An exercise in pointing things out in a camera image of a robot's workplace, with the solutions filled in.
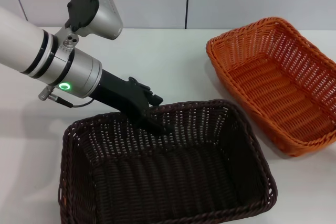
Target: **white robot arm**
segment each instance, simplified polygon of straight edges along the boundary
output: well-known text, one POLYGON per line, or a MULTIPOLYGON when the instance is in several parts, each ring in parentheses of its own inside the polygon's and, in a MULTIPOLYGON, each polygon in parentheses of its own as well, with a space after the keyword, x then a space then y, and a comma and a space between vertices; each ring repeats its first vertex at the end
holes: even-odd
POLYGON ((62 89, 114 107, 153 134, 168 133, 148 112, 149 104, 159 105, 162 98, 134 78, 124 81, 108 73, 99 60, 75 48, 78 36, 113 40, 120 35, 122 21, 113 0, 71 0, 68 12, 69 20, 53 35, 0 7, 0 63, 46 83, 41 100, 74 107, 52 93, 62 89))

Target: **white table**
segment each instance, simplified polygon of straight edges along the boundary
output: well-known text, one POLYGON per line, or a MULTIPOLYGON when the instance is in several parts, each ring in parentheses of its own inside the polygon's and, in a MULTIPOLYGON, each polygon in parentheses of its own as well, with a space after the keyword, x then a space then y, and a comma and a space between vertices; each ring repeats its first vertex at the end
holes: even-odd
MULTIPOLYGON (((57 28, 46 28, 55 33, 57 28)), ((205 52, 206 42, 224 30, 125 29, 110 41, 90 35, 78 48, 98 58, 111 73, 133 76, 164 98, 164 103, 224 98, 205 52)), ((336 31, 302 31, 336 60, 336 31)), ((68 109, 39 101, 44 84, 0 66, 0 223, 60 223, 57 190, 62 135, 73 121, 109 112, 99 102, 68 109)), ((57 90, 75 104, 82 100, 57 90)), ((314 154, 289 158, 251 122, 277 182, 279 196, 267 213, 234 223, 335 223, 336 144, 314 154)))

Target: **black band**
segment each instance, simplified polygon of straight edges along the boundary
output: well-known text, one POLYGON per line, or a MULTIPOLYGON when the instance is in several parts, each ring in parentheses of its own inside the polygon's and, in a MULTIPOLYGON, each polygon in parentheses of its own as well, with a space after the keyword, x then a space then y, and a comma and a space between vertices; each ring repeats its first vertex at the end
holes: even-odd
POLYGON ((41 67, 41 69, 35 75, 32 76, 32 78, 34 78, 34 79, 40 78, 42 75, 44 75, 44 73, 50 67, 50 65, 51 65, 51 63, 52 63, 52 61, 55 57, 55 53, 57 51, 57 48, 58 48, 58 39, 55 35, 52 36, 52 43, 53 43, 53 46, 51 47, 51 51, 48 55, 48 58, 47 58, 46 62, 41 67))
POLYGON ((30 74, 38 65, 38 63, 40 62, 44 52, 46 51, 46 47, 48 44, 48 40, 49 40, 49 34, 43 30, 43 41, 42 41, 42 45, 40 48, 40 51, 38 52, 37 56, 35 57, 35 60, 33 61, 33 63, 23 72, 23 74, 30 74))
POLYGON ((72 62, 74 60, 74 57, 75 57, 75 50, 73 49, 69 55, 69 59, 67 61, 67 63, 65 63, 65 67, 63 68, 63 71, 62 73, 60 74, 60 76, 52 83, 48 84, 50 86, 56 86, 57 84, 59 84, 61 81, 63 81, 64 77, 68 74, 70 68, 71 68, 71 65, 72 65, 72 62))

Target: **basket rim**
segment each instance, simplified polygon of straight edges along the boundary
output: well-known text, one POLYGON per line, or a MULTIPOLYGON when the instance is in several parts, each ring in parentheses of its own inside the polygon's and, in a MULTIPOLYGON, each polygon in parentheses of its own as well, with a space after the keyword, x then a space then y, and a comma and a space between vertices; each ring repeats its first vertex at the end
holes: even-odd
POLYGON ((291 136, 285 130, 283 130, 277 123, 275 123, 273 120, 271 120, 265 114, 265 112, 263 110, 261 110, 259 108, 259 106, 257 106, 255 104, 255 102, 248 97, 248 95, 245 93, 245 91, 242 88, 240 88, 239 84, 235 80, 233 80, 233 78, 228 73, 228 71, 225 70, 221 61, 219 61, 217 59, 216 53, 214 52, 214 47, 216 45, 222 43, 225 39, 232 38, 232 37, 235 37, 235 36, 243 34, 243 33, 247 33, 249 31, 255 29, 256 26, 266 25, 266 24, 275 24, 275 23, 282 24, 290 32, 290 34, 292 36, 294 36, 295 38, 297 38, 300 41, 300 43, 303 47, 305 47, 306 49, 311 51, 311 53, 314 54, 320 61, 322 61, 323 64, 326 67, 328 67, 328 68, 330 68, 330 69, 332 69, 333 71, 336 72, 336 64, 334 63, 334 61, 329 59, 315 45, 313 45, 310 41, 308 41, 306 38, 304 38, 304 36, 302 36, 299 33, 299 31, 296 28, 293 27, 292 24, 290 24, 289 22, 287 22, 283 18, 279 18, 279 17, 264 18, 264 19, 261 19, 261 20, 255 22, 255 23, 251 23, 247 26, 243 26, 241 28, 236 28, 236 29, 233 29, 231 31, 228 31, 226 33, 223 33, 223 34, 209 40, 206 44, 207 54, 209 55, 210 59, 212 60, 212 63, 214 65, 216 65, 215 67, 220 68, 221 71, 224 73, 225 79, 228 82, 230 82, 230 85, 234 86, 235 89, 240 93, 240 98, 243 99, 243 101, 246 104, 249 105, 249 108, 253 112, 257 113, 258 116, 262 117, 263 119, 266 119, 267 121, 265 123, 267 123, 273 131, 280 134, 282 137, 287 139, 287 141, 290 142, 291 145, 294 145, 297 148, 307 148, 307 147, 312 147, 312 146, 317 147, 317 148, 323 148, 324 146, 329 145, 330 143, 336 141, 336 130, 331 131, 331 132, 321 136, 320 138, 318 138, 316 140, 312 140, 312 141, 308 141, 308 142, 301 141, 298 138, 295 138, 295 137, 291 136))
MULTIPOLYGON (((262 212, 266 212, 270 210, 276 203, 277 196, 278 196, 278 190, 277 190, 275 180, 271 174, 269 165, 264 157, 264 154, 262 153, 259 142, 257 141, 252 131, 252 127, 249 124, 246 116, 235 104, 229 101, 223 100, 223 99, 215 99, 215 100, 210 100, 210 101, 180 102, 180 103, 162 105, 159 107, 152 107, 151 112, 161 113, 161 112, 169 112, 169 111, 176 111, 176 110, 189 110, 190 108, 211 108, 211 107, 216 107, 216 106, 225 106, 226 108, 230 109, 233 112, 234 116, 236 117, 236 120, 244 127, 244 132, 246 134, 246 137, 250 139, 250 141, 246 141, 246 144, 250 147, 252 151, 253 157, 257 162, 257 167, 259 168, 259 172, 261 176, 263 177, 263 180, 265 183, 265 193, 264 193, 265 197, 249 205, 239 206, 239 207, 231 208, 231 209, 224 209, 224 210, 208 212, 205 214, 198 214, 192 217, 165 220, 165 221, 157 222, 157 223, 172 224, 172 223, 179 223, 179 222, 185 223, 186 221, 201 221, 205 219, 207 220, 218 219, 221 221, 241 219, 244 217, 251 217, 251 216, 260 214, 262 212)), ((72 158, 70 158, 71 151, 69 151, 69 149, 71 149, 73 143, 72 141, 67 140, 67 136, 69 133, 74 133, 79 128, 85 127, 85 123, 92 122, 92 120, 97 120, 97 122, 99 122, 100 119, 108 119, 109 116, 114 116, 115 119, 121 119, 121 120, 127 119, 126 116, 124 116, 120 112, 99 114, 99 115, 96 115, 90 118, 75 121, 72 125, 68 126, 68 128, 65 130, 64 138, 63 138, 63 150, 62 150, 61 174, 60 174, 58 199, 59 199, 59 205, 61 208, 61 215, 62 217, 68 220, 72 219, 73 216, 72 216, 71 210, 69 209, 69 207, 67 207, 67 204, 66 204, 66 202, 68 202, 69 200, 66 200, 65 202, 63 200, 63 198, 67 199, 66 196, 69 196, 69 191, 67 190, 67 187, 69 187, 69 183, 66 182, 68 180, 69 173, 65 172, 64 170, 71 166, 70 162, 72 161, 72 158)))

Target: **woven wicker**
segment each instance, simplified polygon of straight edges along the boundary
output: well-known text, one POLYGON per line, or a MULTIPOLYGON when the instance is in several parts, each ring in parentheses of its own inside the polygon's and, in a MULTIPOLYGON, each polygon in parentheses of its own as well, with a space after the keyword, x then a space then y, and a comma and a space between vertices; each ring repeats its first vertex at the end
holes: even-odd
POLYGON ((219 223, 255 216, 277 188, 244 115, 229 102, 152 110, 169 136, 120 113, 75 122, 63 139, 62 223, 219 223))
POLYGON ((299 156, 336 140, 336 65, 281 18, 211 39, 225 87, 280 150, 299 156))

